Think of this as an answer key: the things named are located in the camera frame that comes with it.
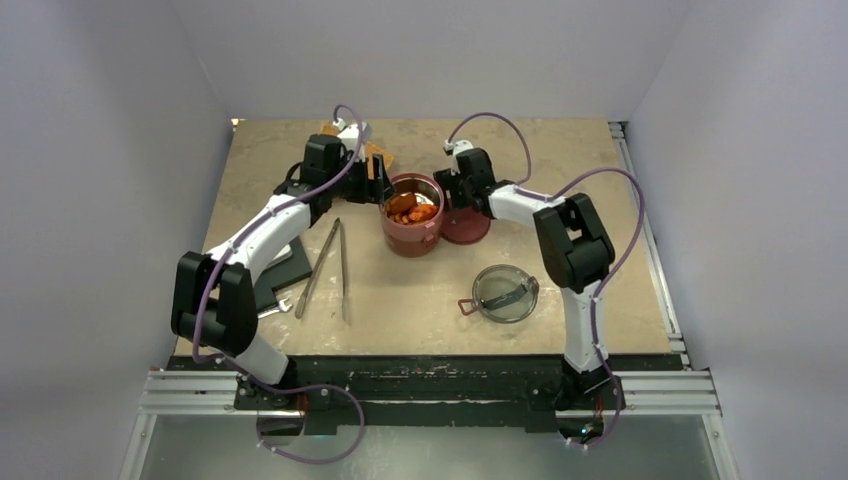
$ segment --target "pink pot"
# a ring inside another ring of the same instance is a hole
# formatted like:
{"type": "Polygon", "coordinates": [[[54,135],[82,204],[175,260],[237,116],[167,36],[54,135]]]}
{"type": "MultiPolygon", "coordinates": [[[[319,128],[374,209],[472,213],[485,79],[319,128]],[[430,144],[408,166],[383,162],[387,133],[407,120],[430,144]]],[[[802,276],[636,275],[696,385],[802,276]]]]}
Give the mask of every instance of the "pink pot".
{"type": "Polygon", "coordinates": [[[439,229],[444,217],[445,194],[435,180],[420,173],[402,173],[392,178],[396,193],[414,193],[418,203],[438,205],[439,211],[429,222],[421,225],[401,225],[390,219],[383,207],[380,216],[383,237],[393,252],[403,257],[420,257],[436,248],[439,229]]]}

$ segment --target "orange food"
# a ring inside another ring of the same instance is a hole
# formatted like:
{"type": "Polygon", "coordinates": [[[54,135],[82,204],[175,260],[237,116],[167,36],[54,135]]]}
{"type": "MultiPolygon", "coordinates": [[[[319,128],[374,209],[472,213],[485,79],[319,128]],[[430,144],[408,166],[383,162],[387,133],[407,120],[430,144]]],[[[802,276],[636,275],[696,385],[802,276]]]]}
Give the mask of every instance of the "orange food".
{"type": "Polygon", "coordinates": [[[404,213],[410,208],[414,208],[418,205],[418,200],[415,198],[415,195],[412,193],[402,193],[400,195],[395,195],[391,199],[389,199],[388,203],[386,203],[386,213],[389,215],[396,215],[398,213],[404,213]]]}
{"type": "Polygon", "coordinates": [[[439,207],[435,205],[416,205],[409,211],[409,219],[413,222],[426,222],[436,216],[439,207]]]}

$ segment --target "wall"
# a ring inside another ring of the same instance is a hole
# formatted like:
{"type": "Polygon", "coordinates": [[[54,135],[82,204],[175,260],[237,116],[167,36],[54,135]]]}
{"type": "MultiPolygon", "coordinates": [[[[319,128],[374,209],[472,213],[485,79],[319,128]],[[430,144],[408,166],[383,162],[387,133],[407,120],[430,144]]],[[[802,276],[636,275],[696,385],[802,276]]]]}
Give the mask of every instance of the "wall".
{"type": "Polygon", "coordinates": [[[692,0],[174,0],[233,117],[627,119],[692,0]]]}
{"type": "Polygon", "coordinates": [[[743,478],[845,478],[848,3],[699,1],[627,129],[743,478]]]}
{"type": "Polygon", "coordinates": [[[232,126],[167,0],[0,12],[2,476],[115,478],[232,126]]]}

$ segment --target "white wall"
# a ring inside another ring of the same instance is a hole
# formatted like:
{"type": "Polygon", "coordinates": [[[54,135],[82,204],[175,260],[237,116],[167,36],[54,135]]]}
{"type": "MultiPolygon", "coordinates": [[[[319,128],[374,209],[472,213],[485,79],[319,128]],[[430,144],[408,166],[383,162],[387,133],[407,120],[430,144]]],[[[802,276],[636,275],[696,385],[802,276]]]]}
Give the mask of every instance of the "white wall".
{"type": "Polygon", "coordinates": [[[627,119],[692,0],[174,0],[234,117],[627,119]]]}
{"type": "Polygon", "coordinates": [[[848,3],[701,0],[627,130],[746,479],[848,471],[848,3]]]}
{"type": "Polygon", "coordinates": [[[167,0],[0,7],[3,478],[115,478],[227,117],[167,0]]]}

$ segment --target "table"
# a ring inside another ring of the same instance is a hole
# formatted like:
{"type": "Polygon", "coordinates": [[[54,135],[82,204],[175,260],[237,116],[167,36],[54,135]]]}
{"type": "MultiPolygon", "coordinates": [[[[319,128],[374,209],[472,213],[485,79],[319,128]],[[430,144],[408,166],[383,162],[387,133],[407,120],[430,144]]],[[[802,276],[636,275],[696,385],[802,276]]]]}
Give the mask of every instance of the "table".
{"type": "MultiPolygon", "coordinates": [[[[248,120],[239,123],[221,179],[204,251],[241,228],[262,208],[289,166],[302,159],[308,136],[321,120],[248,120]]],[[[604,120],[529,119],[516,122],[533,154],[531,190],[553,193],[576,175],[600,166],[620,166],[604,120]]],[[[432,175],[447,168],[441,149],[457,120],[371,120],[372,140],[395,155],[389,173],[432,175]]],[[[498,178],[518,179],[525,161],[515,134],[494,120],[466,125],[458,139],[486,149],[498,178]]],[[[626,179],[603,174],[575,189],[591,196],[620,254],[636,215],[626,179]]],[[[350,264],[351,321],[341,315],[338,239],[301,320],[294,312],[260,320],[259,330],[290,354],[518,354],[561,352],[565,346],[562,300],[545,273],[535,233],[505,221],[492,223],[478,244],[442,241],[430,254],[401,258],[382,239],[376,206],[336,201],[301,239],[314,264],[336,217],[345,225],[350,264]],[[541,284],[533,314],[514,325],[501,325],[479,314],[464,317],[459,298],[468,297],[475,276],[499,263],[518,266],[541,284]]],[[[305,281],[284,289],[279,298],[293,301],[305,281]]],[[[607,346],[613,353],[667,353],[669,341],[640,241],[606,293],[607,346]]],[[[180,339],[175,353],[190,354],[180,339]]]]}

